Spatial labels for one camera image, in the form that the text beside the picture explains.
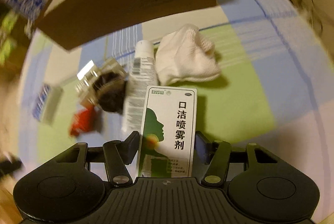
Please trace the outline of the clear blue floss box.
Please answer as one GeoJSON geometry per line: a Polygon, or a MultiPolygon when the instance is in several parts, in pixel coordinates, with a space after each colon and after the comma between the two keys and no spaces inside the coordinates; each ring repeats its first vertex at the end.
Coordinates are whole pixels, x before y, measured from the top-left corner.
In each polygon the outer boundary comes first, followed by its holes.
{"type": "Polygon", "coordinates": [[[51,125],[60,103],[63,89],[56,85],[44,83],[36,97],[32,115],[40,123],[51,125]]]}

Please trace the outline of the white sock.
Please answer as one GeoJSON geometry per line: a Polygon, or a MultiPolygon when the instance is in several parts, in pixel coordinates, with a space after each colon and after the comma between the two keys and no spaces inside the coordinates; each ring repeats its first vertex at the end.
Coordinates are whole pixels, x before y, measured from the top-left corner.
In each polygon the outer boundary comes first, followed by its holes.
{"type": "Polygon", "coordinates": [[[197,26],[186,24],[161,39],[156,52],[156,73],[163,86],[178,81],[215,80],[221,75],[215,45],[197,26]]]}

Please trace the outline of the white cream tube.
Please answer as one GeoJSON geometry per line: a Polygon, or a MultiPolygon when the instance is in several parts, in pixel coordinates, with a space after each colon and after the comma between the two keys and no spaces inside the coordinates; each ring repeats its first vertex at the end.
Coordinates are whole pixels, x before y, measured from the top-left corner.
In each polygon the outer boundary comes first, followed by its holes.
{"type": "Polygon", "coordinates": [[[123,103],[122,131],[140,131],[147,87],[158,83],[154,45],[150,41],[137,42],[130,67],[123,103]]]}

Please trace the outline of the dark fuzzy scrunchie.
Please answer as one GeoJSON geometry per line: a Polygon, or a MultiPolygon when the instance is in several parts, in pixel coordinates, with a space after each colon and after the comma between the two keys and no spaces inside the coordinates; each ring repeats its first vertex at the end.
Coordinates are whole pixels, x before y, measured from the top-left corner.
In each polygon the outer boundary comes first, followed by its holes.
{"type": "Polygon", "coordinates": [[[125,79],[115,72],[111,71],[99,76],[93,84],[97,105],[103,111],[121,113],[125,98],[125,86],[125,79]]]}

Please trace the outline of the red candy packet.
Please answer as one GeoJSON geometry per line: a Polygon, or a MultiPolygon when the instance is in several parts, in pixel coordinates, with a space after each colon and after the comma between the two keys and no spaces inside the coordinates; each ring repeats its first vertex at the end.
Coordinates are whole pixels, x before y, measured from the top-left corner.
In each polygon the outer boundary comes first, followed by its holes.
{"type": "Polygon", "coordinates": [[[101,111],[93,105],[76,112],[72,117],[69,135],[77,138],[82,134],[99,132],[101,126],[100,118],[101,111]]]}

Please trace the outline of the green white spray box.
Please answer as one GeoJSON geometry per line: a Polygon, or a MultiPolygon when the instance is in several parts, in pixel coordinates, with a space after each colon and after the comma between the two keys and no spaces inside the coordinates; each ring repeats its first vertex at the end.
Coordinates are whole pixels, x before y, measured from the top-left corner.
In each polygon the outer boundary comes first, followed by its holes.
{"type": "Polygon", "coordinates": [[[145,95],[139,177],[182,178],[192,173],[197,90],[149,86],[145,95]]]}

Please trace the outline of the checkered bed sheet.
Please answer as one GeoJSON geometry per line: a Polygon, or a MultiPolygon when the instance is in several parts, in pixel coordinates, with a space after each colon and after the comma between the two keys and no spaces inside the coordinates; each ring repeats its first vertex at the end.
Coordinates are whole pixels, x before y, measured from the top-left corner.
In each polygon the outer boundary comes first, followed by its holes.
{"type": "Polygon", "coordinates": [[[156,19],[66,52],[37,32],[20,85],[16,152],[32,170],[74,143],[76,73],[90,60],[128,65],[137,41],[158,41],[185,23],[213,41],[221,78],[198,84],[196,128],[231,143],[256,142],[333,190],[333,65],[288,0],[218,0],[215,8],[156,19]],[[44,83],[63,94],[51,125],[32,109],[44,83]]]}

